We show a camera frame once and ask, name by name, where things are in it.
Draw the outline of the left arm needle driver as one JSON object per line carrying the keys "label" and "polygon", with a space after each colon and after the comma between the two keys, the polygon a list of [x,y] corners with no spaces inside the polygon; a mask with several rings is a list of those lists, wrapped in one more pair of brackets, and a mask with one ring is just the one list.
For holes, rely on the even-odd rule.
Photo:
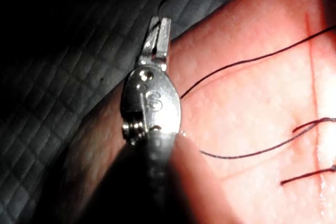
{"label": "left arm needle driver", "polygon": [[172,135],[180,130],[180,97],[168,75],[154,65],[128,74],[120,109],[123,137],[133,146],[147,140],[151,131]]}

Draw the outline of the left arm needle driver jaw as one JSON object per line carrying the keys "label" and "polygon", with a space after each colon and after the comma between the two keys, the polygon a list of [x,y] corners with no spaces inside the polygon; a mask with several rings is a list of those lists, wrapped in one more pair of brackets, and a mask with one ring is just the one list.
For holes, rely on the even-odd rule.
{"label": "left arm needle driver jaw", "polygon": [[171,42],[171,19],[163,17],[160,20],[159,32],[156,41],[155,60],[162,71],[167,70],[167,59]]}
{"label": "left arm needle driver jaw", "polygon": [[149,65],[154,63],[154,49],[156,48],[159,30],[160,18],[158,16],[151,17],[143,41],[142,49],[138,56],[138,65]]}

